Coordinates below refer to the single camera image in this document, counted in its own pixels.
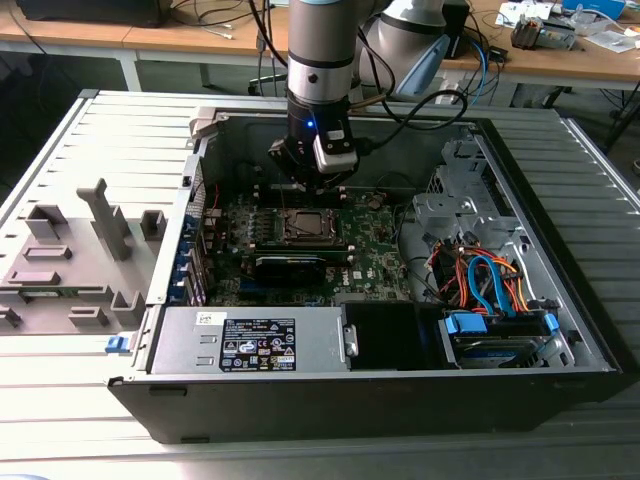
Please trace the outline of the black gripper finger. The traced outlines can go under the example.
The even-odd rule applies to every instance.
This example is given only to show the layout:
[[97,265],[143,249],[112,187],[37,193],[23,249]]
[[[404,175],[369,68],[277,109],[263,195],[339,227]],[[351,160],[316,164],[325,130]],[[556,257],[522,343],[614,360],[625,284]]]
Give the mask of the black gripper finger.
[[359,169],[359,164],[356,164],[353,168],[332,174],[322,174],[321,175],[321,183],[319,188],[319,193],[324,194],[328,193],[340,185],[342,185],[345,181],[354,176]]
[[289,138],[278,139],[269,148],[269,157],[302,191],[319,194],[325,190],[316,159],[305,143],[296,143]]

